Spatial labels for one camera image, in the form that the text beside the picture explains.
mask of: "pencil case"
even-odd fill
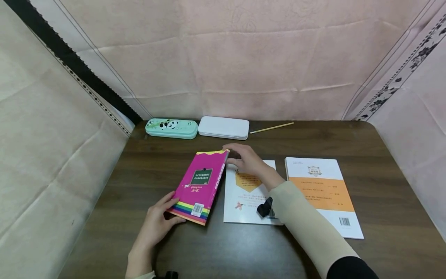
[[[192,120],[152,118],[147,122],[145,131],[154,137],[193,139],[197,136],[198,125]]]

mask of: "panda print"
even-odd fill
[[[167,128],[175,129],[175,127],[177,127],[177,125],[178,125],[178,121],[171,121],[167,124]]]
[[[178,121],[168,119],[166,122],[160,123],[161,130],[164,129],[175,129],[178,125]]]

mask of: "rainbow stripe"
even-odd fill
[[[184,218],[186,220],[198,223],[200,225],[205,225],[207,217],[209,216],[209,209],[204,208],[201,212],[200,217],[196,217],[191,215],[192,210],[194,209],[194,206],[191,204],[186,204],[181,201],[177,202],[174,206],[169,208],[167,212],[170,212],[174,215],[180,216],[181,218]]]

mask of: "black object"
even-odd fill
[[[155,277],[155,279],[178,279],[178,272],[175,271],[168,271],[166,272],[166,277]]]
[[[257,212],[262,216],[262,218],[269,215],[271,212],[271,206],[273,205],[273,198],[269,197],[266,199],[264,204],[261,204],[257,207]]]
[[[334,262],[327,279],[378,279],[375,272],[358,257],[344,257]]]

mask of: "white box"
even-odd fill
[[[249,134],[249,121],[243,119],[203,116],[198,133],[208,137],[222,137],[244,141]]]

